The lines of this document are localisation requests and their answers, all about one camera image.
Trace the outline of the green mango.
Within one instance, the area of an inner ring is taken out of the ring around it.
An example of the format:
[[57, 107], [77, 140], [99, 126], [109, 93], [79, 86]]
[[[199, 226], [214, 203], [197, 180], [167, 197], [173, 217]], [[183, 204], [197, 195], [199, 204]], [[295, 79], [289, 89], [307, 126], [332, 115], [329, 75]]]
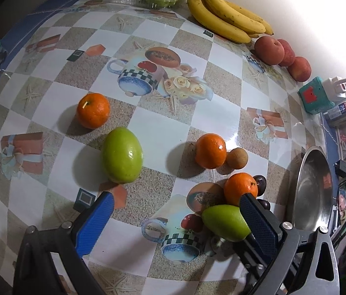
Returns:
[[242, 241], [251, 233], [238, 206], [209, 207], [202, 213], [202, 220], [215, 235], [230, 242]]
[[104, 139], [101, 161], [109, 180], [118, 184], [131, 183], [142, 171], [143, 150], [133, 132], [117, 127]]

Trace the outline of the black power adapter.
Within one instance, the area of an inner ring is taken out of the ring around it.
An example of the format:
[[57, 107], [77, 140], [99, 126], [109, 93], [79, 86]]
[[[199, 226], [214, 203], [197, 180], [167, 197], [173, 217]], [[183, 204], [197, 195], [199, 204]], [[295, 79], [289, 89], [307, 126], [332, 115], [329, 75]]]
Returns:
[[339, 177], [345, 178], [346, 177], [346, 162], [343, 160], [338, 160], [335, 165], [335, 172]]

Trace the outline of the teal plastic box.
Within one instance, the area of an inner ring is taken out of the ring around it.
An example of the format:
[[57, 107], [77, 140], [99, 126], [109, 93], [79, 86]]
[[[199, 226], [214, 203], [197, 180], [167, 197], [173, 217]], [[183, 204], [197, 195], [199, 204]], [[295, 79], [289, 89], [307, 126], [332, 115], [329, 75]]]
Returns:
[[314, 77], [298, 91], [304, 109], [311, 115], [324, 113], [334, 107], [334, 102], [329, 100], [320, 77]]

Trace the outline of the middle red peach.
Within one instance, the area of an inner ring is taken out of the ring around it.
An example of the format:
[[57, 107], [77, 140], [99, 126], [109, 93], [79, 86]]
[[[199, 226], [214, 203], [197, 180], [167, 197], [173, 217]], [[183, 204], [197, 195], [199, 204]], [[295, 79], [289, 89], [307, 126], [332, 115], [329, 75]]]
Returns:
[[279, 66], [281, 67], [289, 67], [296, 59], [295, 52], [293, 51], [290, 44], [283, 39], [278, 39], [282, 47], [284, 48], [284, 58], [279, 63]]

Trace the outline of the brown round longan fruit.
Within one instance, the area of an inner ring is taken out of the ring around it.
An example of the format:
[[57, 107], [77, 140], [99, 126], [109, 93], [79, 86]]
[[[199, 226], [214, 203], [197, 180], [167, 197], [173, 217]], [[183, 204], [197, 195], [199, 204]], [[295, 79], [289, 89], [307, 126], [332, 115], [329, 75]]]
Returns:
[[242, 169], [248, 163], [248, 153], [243, 148], [234, 148], [227, 153], [226, 163], [230, 168]]

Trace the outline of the middle orange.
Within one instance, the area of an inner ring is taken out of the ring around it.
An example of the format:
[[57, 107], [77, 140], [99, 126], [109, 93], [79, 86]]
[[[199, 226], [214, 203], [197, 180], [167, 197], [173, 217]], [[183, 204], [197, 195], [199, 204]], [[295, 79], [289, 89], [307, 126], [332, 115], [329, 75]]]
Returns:
[[224, 164], [226, 157], [226, 143], [220, 135], [207, 133], [196, 141], [195, 161], [202, 168], [218, 168]]

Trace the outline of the printed checkered table mat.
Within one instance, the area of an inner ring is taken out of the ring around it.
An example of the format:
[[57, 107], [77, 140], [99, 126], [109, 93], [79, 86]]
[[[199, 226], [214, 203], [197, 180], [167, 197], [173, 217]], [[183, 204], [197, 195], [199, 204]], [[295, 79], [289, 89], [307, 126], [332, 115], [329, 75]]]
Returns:
[[[204, 170], [194, 144], [219, 134], [244, 148], [244, 171], [268, 180], [264, 198], [284, 213], [291, 164], [324, 146], [325, 122], [308, 115], [285, 69], [259, 65], [246, 45], [215, 36], [179, 15], [91, 0], [46, 20], [0, 77], [0, 276], [12, 282], [24, 231], [76, 218], [80, 189], [98, 192], [104, 137], [126, 127], [144, 162], [126, 186], [86, 263], [107, 294], [236, 294], [246, 271], [224, 248], [177, 264], [142, 236], [142, 223], [170, 197], [201, 182], [223, 183], [227, 168]], [[76, 118], [79, 101], [110, 103], [97, 129]]]

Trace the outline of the dark plum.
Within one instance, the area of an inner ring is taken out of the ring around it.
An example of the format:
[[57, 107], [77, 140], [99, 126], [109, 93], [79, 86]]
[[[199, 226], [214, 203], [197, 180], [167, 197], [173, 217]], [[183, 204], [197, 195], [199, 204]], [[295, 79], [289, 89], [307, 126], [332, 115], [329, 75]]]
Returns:
[[265, 209], [265, 210], [270, 210], [271, 209], [271, 205], [270, 203], [267, 201], [267, 200], [264, 200], [264, 199], [258, 199], [258, 202], [262, 205], [262, 207]]
[[258, 193], [257, 196], [262, 196], [266, 190], [267, 182], [266, 178], [262, 175], [255, 175], [254, 179], [256, 181], [256, 184], [258, 186]]

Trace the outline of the stainless steel bowl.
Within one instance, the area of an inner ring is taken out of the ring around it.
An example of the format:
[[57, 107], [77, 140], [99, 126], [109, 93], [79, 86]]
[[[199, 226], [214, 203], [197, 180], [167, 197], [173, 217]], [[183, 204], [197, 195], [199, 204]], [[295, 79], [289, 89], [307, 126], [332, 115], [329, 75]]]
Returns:
[[291, 167], [285, 219], [298, 230], [327, 228], [334, 201], [332, 174], [323, 150], [310, 147]]

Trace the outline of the yellow banana bunch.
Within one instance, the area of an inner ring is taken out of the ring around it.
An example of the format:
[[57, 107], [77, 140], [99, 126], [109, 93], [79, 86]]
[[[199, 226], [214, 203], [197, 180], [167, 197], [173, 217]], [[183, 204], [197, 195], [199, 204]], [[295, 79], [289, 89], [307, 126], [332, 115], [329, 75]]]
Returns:
[[187, 5], [199, 24], [235, 43], [248, 44], [261, 34], [274, 34], [266, 20], [227, 0], [187, 0]]

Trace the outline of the red peach nearest bananas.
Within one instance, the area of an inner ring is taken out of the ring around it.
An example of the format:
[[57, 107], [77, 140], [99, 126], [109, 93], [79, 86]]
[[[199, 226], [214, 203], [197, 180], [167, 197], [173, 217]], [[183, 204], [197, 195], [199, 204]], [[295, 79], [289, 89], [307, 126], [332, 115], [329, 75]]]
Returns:
[[284, 59], [285, 51], [282, 44], [273, 37], [263, 36], [254, 44], [256, 56], [267, 65], [278, 65]]

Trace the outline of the small orange far left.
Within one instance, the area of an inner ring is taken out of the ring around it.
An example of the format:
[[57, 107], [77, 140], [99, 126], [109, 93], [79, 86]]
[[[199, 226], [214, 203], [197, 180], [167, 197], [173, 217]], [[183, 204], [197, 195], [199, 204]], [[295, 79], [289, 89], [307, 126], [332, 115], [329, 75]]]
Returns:
[[89, 93], [78, 103], [76, 118], [78, 122], [87, 129], [101, 127], [110, 116], [110, 103], [100, 93]]

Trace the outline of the green mango on table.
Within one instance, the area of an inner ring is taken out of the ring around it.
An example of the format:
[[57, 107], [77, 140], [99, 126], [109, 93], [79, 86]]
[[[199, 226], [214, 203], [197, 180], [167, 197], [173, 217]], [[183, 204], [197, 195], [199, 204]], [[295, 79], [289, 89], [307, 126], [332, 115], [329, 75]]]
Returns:
[[131, 183], [142, 171], [143, 150], [133, 132], [117, 127], [104, 139], [101, 161], [109, 180], [118, 184]]

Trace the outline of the red peach near box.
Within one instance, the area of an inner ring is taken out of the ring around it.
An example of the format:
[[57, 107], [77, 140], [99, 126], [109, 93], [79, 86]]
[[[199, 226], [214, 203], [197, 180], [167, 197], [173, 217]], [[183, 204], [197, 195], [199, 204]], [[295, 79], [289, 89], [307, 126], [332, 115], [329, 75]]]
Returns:
[[296, 57], [287, 71], [295, 81], [301, 83], [306, 82], [312, 74], [310, 63], [304, 57]]

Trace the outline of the orange near dark plum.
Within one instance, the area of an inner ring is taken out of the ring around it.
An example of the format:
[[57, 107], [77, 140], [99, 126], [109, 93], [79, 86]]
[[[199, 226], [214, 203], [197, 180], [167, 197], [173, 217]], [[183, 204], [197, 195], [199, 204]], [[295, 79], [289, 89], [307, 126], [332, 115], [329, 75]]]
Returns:
[[229, 205], [239, 206], [242, 195], [250, 193], [255, 198], [258, 195], [258, 185], [248, 173], [236, 173], [224, 184], [224, 195]]

